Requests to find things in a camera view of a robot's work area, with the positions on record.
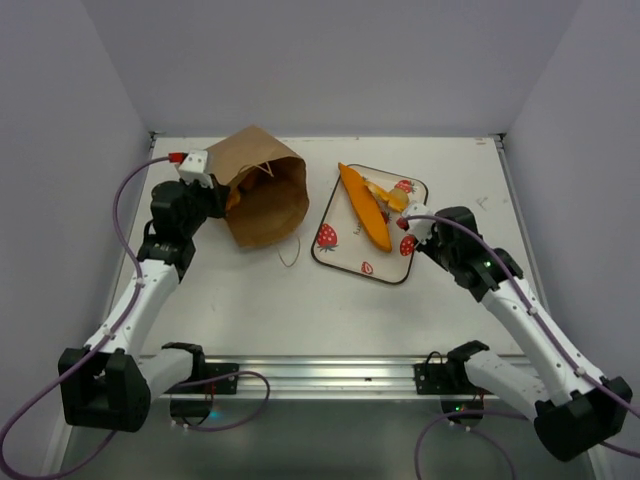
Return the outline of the orange fake bread roll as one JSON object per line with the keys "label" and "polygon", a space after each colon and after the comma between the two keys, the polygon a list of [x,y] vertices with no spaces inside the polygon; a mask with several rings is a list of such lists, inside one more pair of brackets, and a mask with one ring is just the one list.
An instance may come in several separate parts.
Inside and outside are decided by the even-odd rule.
{"label": "orange fake bread roll", "polygon": [[230,211],[231,209],[233,209],[240,203],[241,198],[242,190],[239,187],[232,189],[227,197],[225,210]]}

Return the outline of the brown paper bag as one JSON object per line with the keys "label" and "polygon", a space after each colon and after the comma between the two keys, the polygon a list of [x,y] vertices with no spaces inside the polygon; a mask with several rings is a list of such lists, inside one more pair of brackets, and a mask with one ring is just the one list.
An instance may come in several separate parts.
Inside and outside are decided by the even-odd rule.
{"label": "brown paper bag", "polygon": [[242,190],[224,219],[241,248],[263,248],[292,236],[309,209],[305,160],[257,126],[207,148],[209,172],[222,185]]}

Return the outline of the twisted striped fake pastry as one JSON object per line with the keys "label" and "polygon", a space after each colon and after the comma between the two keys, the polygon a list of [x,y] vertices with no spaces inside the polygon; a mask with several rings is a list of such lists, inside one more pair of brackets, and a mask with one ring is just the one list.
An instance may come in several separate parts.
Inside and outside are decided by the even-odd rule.
{"label": "twisted striped fake pastry", "polygon": [[402,189],[393,188],[387,191],[369,180],[365,180],[364,185],[378,202],[394,212],[402,213],[410,203],[408,194]]}

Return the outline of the orange fake baguette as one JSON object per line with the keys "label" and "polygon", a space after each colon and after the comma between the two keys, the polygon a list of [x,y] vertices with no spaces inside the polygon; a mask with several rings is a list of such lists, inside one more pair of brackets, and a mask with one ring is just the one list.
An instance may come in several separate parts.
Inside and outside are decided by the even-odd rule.
{"label": "orange fake baguette", "polygon": [[338,164],[341,182],[348,194],[351,206],[372,244],[390,253],[392,241],[377,201],[364,185],[363,177],[353,168]]}

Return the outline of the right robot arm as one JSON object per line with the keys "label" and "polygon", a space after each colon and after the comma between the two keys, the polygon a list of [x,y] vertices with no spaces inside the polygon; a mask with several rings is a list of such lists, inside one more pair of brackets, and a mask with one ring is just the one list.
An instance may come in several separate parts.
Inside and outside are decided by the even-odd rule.
{"label": "right robot arm", "polygon": [[403,212],[417,251],[448,272],[455,283],[509,332],[535,369],[526,374],[477,340],[450,350],[443,363],[424,361],[417,375],[445,391],[489,392],[531,421],[538,439],[567,462],[607,445],[632,407],[632,389],[609,378],[568,339],[544,309],[511,255],[490,247],[466,207],[430,212],[412,204]]}

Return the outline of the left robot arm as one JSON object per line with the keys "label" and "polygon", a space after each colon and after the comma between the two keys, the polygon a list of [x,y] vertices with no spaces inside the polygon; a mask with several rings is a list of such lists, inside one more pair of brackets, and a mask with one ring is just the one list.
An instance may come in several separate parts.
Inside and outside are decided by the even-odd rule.
{"label": "left robot arm", "polygon": [[193,260],[195,233],[207,219],[224,217],[226,193],[211,176],[165,181],[153,188],[152,218],[123,296],[83,347],[68,348],[59,358],[69,425],[136,432],[152,402],[165,392],[176,385],[189,393],[205,386],[208,369],[199,345],[170,342],[146,360],[140,355]]}

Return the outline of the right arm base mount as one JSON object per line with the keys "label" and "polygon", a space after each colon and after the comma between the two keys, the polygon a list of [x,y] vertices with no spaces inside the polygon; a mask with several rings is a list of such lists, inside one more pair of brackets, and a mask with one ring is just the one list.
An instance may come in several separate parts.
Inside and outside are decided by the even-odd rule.
{"label": "right arm base mount", "polygon": [[458,360],[432,351],[413,372],[416,394],[437,398],[443,413],[459,413],[451,418],[454,424],[475,426],[483,419],[487,391],[469,381]]}

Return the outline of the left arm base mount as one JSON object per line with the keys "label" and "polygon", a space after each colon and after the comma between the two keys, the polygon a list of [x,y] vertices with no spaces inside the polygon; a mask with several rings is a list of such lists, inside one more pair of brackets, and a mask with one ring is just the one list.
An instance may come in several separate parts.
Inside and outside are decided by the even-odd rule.
{"label": "left arm base mount", "polygon": [[202,425],[216,416],[215,399],[237,393],[239,365],[237,363],[206,363],[197,380],[225,376],[222,380],[202,385],[172,387],[169,391],[169,411],[177,423]]}

